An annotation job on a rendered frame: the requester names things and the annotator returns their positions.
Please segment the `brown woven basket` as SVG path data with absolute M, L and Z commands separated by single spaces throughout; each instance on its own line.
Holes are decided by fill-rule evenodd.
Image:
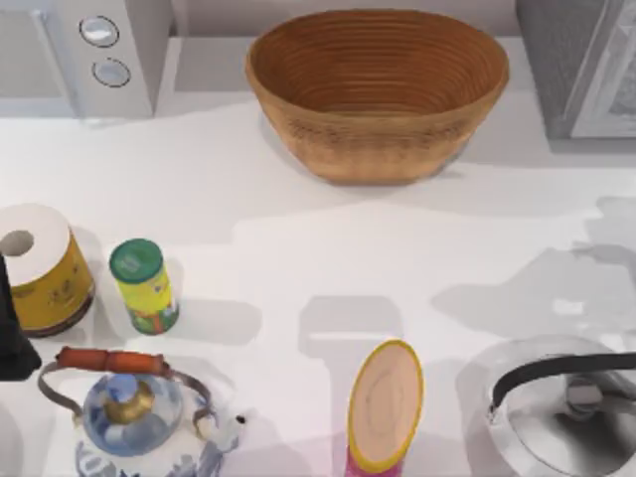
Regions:
M 333 184 L 408 184 L 468 144 L 505 89 L 509 60 L 451 17 L 332 10 L 257 38 L 245 74 L 289 153 Z

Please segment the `pale microwave oven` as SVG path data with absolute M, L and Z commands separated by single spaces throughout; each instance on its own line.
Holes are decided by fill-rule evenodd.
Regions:
M 114 46 L 81 37 L 92 16 L 117 25 Z M 0 117 L 153 116 L 175 27 L 171 0 L 0 0 Z M 92 64 L 107 58 L 128 66 L 126 86 L 93 77 Z

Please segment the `blue and white teapot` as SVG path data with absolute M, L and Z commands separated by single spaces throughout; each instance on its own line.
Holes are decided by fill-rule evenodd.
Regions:
M 47 383 L 64 370 L 98 373 L 82 402 Z M 38 388 L 72 415 L 78 477 L 220 477 L 247 424 L 217 412 L 209 388 L 162 355 L 64 347 Z

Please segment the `round grey microwave knob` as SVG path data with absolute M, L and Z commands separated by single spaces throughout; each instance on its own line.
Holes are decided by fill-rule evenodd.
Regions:
M 120 60 L 107 58 L 94 62 L 91 67 L 93 77 L 102 85 L 111 88 L 126 86 L 131 80 L 128 66 Z
M 79 22 L 79 34 L 90 45 L 110 48 L 119 40 L 117 25 L 104 16 L 86 17 Z

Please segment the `green and yellow can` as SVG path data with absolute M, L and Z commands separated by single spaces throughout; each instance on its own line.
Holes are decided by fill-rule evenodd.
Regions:
M 172 328 L 179 317 L 160 247 L 147 238 L 119 244 L 109 258 L 109 269 L 121 293 L 133 327 L 146 335 Z

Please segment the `yellow wrapped toilet paper roll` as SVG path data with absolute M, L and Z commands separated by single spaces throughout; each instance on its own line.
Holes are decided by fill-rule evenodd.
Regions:
M 25 334 L 44 338 L 75 326 L 95 285 L 66 218 L 40 204 L 0 208 L 0 254 Z

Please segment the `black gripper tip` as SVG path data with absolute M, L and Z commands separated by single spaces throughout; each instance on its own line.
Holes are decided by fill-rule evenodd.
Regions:
M 41 357 L 19 323 L 5 258 L 0 253 L 0 383 L 24 382 L 41 366 Z

